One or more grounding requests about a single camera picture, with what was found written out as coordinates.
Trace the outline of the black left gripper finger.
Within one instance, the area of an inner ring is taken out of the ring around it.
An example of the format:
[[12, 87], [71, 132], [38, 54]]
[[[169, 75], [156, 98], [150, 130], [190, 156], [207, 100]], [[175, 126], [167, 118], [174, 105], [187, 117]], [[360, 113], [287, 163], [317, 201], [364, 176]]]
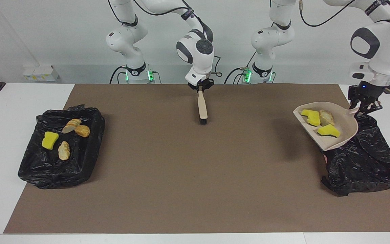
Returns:
[[359, 92], [359, 85], [350, 85], [348, 87], [348, 100], [350, 102], [349, 109], [356, 108], [359, 102], [361, 102], [361, 95]]
[[355, 118], [360, 117], [364, 114], [372, 113], [381, 110], [383, 106], [375, 98], [359, 98], [356, 103], [359, 103], [359, 110], [355, 114]]

